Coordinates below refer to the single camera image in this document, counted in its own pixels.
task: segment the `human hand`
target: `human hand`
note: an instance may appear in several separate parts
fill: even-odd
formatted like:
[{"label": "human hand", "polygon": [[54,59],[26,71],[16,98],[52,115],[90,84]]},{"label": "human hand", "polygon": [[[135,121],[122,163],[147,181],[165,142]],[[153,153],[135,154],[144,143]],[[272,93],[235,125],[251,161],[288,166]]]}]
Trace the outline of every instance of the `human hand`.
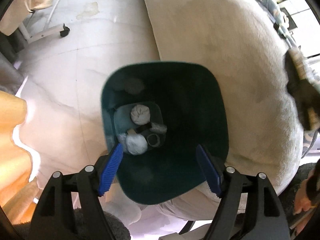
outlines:
[{"label": "human hand", "polygon": [[[314,171],[311,171],[309,173],[308,179],[314,174]],[[307,196],[307,182],[308,179],[305,179],[301,185],[299,190],[296,193],[295,200],[294,200],[294,215],[299,214],[302,211],[308,211],[310,208],[312,208],[311,201]],[[312,214],[308,215],[307,217],[304,218],[303,221],[301,221],[297,226],[296,226],[296,234],[299,234],[306,224],[309,222]]]}]

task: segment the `black cable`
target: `black cable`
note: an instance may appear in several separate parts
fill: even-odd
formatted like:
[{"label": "black cable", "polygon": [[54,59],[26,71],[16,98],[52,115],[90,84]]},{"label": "black cable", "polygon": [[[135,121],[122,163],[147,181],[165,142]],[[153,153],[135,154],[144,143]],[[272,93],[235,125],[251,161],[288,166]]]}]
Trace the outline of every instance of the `black cable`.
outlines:
[{"label": "black cable", "polygon": [[179,235],[189,232],[194,224],[195,224],[195,221],[188,221],[186,225],[183,227],[183,229],[181,229],[181,231],[179,232]]},{"label": "black cable", "polygon": [[318,57],[318,56],[320,56],[320,53],[312,55],[312,56],[309,56],[309,57],[307,57],[307,59],[310,59],[310,58],[313,58],[313,57]]}]

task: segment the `patterned fabric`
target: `patterned fabric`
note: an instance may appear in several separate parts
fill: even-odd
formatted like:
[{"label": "patterned fabric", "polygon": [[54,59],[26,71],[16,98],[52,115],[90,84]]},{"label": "patterned fabric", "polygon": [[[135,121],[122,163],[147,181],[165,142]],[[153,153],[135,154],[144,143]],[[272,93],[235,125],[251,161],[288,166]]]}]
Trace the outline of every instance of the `patterned fabric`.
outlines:
[{"label": "patterned fabric", "polygon": [[302,150],[302,158],[305,157],[310,149],[313,147],[318,132],[316,131],[304,131],[303,132],[303,150]]},{"label": "patterned fabric", "polygon": [[285,41],[287,42],[289,48],[297,47],[296,42],[292,38],[288,29],[285,27],[285,21],[283,14],[281,13],[279,5],[275,0],[257,0],[260,4],[262,4],[273,16],[275,22],[279,25],[278,34],[280,36],[285,37]]}]

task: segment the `white blanket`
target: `white blanket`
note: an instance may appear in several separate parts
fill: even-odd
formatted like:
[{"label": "white blanket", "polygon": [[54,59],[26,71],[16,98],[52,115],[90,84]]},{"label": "white blanket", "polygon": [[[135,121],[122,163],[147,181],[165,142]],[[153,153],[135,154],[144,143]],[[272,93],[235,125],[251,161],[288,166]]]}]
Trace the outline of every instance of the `white blanket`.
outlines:
[{"label": "white blanket", "polygon": [[[226,165],[254,176],[264,172],[282,192],[297,171],[303,134],[286,92],[286,47],[263,10],[255,0],[145,2],[161,59],[201,64],[218,80],[228,120]],[[158,209],[207,220],[218,204],[203,183]]]}]

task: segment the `floor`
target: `floor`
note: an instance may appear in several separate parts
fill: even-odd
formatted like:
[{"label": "floor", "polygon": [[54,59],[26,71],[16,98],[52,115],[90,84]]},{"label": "floor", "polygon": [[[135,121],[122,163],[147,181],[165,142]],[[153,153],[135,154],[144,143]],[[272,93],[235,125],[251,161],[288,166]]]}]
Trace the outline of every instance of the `floor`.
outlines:
[{"label": "floor", "polygon": [[[43,30],[51,10],[25,20],[31,35]],[[45,37],[19,55],[27,77],[19,94],[28,114],[17,141],[34,149],[33,174],[38,170],[41,188],[54,171],[78,172],[107,150],[100,93],[111,73],[159,59],[144,0],[60,0],[49,27],[61,23],[71,29],[68,36]],[[133,239],[153,240],[185,223],[150,206],[129,229]]]},{"label": "floor", "polygon": [[294,29],[293,38],[305,57],[320,53],[320,24],[305,0],[289,0],[297,10],[291,14],[298,28]]}]

